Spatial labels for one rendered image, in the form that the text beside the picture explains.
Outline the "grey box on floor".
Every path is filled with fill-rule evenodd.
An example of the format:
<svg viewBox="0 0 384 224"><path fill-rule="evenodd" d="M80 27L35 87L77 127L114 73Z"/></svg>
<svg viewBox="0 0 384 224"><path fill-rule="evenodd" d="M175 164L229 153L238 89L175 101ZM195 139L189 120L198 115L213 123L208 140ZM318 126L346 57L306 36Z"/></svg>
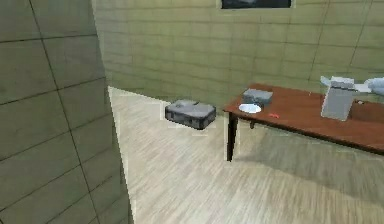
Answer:
<svg viewBox="0 0 384 224"><path fill-rule="evenodd" d="M216 108L193 100L176 100L165 107L165 118L197 130L205 129L215 120Z"/></svg>

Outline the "white plate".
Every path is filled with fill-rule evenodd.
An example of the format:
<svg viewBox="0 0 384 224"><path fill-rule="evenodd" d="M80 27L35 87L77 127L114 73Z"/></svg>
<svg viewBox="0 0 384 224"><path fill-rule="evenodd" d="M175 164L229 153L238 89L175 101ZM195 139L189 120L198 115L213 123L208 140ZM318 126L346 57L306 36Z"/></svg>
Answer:
<svg viewBox="0 0 384 224"><path fill-rule="evenodd" d="M239 110L245 113L256 114L259 113L262 108L256 104L240 104Z"/></svg>

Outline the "small grey box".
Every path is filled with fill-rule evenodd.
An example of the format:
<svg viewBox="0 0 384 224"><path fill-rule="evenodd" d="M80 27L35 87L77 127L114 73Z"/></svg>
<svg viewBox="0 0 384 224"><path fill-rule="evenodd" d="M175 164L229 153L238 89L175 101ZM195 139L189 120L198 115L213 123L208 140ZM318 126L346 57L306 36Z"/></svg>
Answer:
<svg viewBox="0 0 384 224"><path fill-rule="evenodd" d="M271 102L272 96L272 92L257 89L247 89L242 94L242 102L265 106Z"/></svg>

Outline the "brown wooden table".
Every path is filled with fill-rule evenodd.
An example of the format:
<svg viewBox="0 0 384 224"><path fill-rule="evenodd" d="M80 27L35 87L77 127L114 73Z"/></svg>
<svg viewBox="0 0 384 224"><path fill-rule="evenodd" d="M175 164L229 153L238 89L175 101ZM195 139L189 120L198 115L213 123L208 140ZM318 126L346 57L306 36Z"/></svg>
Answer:
<svg viewBox="0 0 384 224"><path fill-rule="evenodd" d="M349 118L338 121L321 116L322 94L257 83L249 87L272 92L272 100L256 114L239 110L241 96L224 107L228 114L228 160L233 158L240 119L249 121L252 126L263 124L384 156L384 104L354 101ZM280 118L269 114L278 114Z"/></svg>

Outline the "grey open box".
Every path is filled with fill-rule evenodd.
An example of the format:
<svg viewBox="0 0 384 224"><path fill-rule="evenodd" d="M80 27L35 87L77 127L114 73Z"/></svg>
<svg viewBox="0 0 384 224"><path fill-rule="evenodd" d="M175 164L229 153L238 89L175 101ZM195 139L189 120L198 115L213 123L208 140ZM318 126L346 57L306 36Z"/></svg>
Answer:
<svg viewBox="0 0 384 224"><path fill-rule="evenodd" d="M340 121L346 121L349 116L354 96L357 93L370 93L367 84L356 84L355 80L347 77L320 77L320 82L327 86L321 116Z"/></svg>

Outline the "pale blue rounded object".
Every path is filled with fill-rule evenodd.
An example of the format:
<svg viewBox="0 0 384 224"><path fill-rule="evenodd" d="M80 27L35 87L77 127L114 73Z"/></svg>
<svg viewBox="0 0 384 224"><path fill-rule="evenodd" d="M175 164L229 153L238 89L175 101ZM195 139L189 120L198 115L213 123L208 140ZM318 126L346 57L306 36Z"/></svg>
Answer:
<svg viewBox="0 0 384 224"><path fill-rule="evenodd" d="M384 96L384 77L367 79L365 84L371 89L372 93Z"/></svg>

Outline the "dark framed wall picture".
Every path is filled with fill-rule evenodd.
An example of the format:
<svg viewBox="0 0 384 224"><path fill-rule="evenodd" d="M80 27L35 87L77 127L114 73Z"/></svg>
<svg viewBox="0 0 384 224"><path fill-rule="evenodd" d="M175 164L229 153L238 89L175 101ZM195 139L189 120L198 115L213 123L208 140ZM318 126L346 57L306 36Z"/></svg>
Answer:
<svg viewBox="0 0 384 224"><path fill-rule="evenodd" d="M290 8L292 0L221 0L222 9Z"/></svg>

